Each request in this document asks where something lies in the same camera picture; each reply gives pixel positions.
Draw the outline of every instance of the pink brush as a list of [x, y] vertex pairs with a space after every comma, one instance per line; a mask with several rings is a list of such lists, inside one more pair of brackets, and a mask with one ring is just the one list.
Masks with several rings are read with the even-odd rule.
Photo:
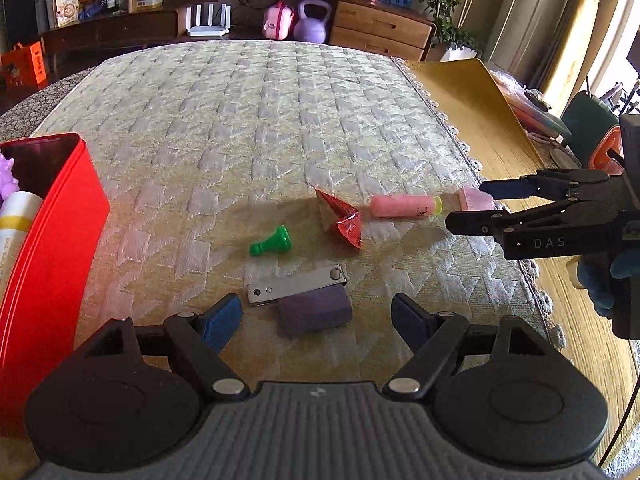
[[458, 191], [458, 197], [462, 211], [491, 211], [494, 209], [494, 197], [479, 189], [462, 187]]

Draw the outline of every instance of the purple sponge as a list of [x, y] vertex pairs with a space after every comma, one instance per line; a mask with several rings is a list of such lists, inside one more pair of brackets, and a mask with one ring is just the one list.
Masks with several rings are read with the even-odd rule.
[[278, 300], [280, 326], [288, 336], [347, 324], [353, 319], [344, 285], [324, 286]]

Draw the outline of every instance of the purple toy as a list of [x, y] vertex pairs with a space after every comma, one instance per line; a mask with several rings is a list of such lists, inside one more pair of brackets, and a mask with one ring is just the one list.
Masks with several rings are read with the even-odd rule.
[[[305, 14], [305, 6], [316, 5], [326, 9], [324, 20], [316, 20], [308, 18]], [[293, 28], [293, 37], [298, 41], [306, 41], [307, 43], [324, 43], [326, 39], [326, 29], [324, 26], [331, 16], [331, 5], [322, 0], [302, 0], [298, 6], [300, 21]]]
[[20, 191], [18, 179], [14, 178], [11, 172], [13, 166], [14, 160], [12, 158], [6, 160], [4, 155], [0, 153], [0, 197], [2, 200], [6, 200], [11, 193]]

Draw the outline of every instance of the purple kettlebell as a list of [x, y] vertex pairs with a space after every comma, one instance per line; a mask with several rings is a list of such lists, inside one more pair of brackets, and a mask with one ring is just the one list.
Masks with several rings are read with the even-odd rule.
[[[308, 18], [305, 14], [305, 6], [316, 5], [326, 9], [324, 20], [316, 20]], [[324, 26], [329, 21], [331, 15], [331, 5], [322, 0], [302, 0], [298, 6], [300, 20], [293, 28], [293, 37], [298, 41], [306, 41], [307, 43], [324, 43], [326, 39], [326, 29]]]

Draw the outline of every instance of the yellow mat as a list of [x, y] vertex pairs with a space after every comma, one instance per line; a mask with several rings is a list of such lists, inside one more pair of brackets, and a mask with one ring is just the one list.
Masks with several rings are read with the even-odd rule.
[[[538, 154], [479, 60], [406, 64], [440, 104], [439, 109], [449, 116], [449, 123], [460, 130], [458, 137], [471, 146], [471, 156], [482, 163], [485, 177], [517, 178], [542, 167]], [[512, 211], [542, 203], [537, 198], [507, 201]], [[595, 459], [599, 460], [636, 383], [636, 365], [629, 343], [616, 338], [610, 323], [594, 313], [586, 291], [571, 286], [564, 270], [566, 260], [537, 260], [538, 286], [553, 299], [553, 321], [564, 329], [567, 340], [565, 357], [571, 359], [607, 399], [609, 429], [596, 453]], [[610, 459], [638, 422], [640, 412], [636, 406]]]

